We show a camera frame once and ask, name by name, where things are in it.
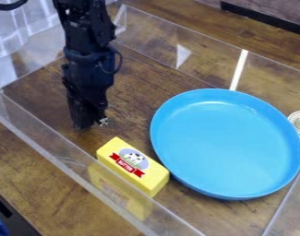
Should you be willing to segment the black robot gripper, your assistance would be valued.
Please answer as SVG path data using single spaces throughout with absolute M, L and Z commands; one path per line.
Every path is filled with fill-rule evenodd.
M 106 91 L 114 85 L 116 50 L 111 47 L 81 55 L 63 48 L 67 63 L 61 66 L 72 126 L 84 130 L 93 124 L 107 125 Z

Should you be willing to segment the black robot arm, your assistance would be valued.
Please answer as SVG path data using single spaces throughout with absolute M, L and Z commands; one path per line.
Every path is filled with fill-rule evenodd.
M 52 0 L 61 28 L 67 63 L 61 82 L 72 126 L 76 130 L 107 123 L 106 90 L 114 85 L 115 54 L 108 42 L 115 39 L 115 25 L 106 12 L 104 0 Z

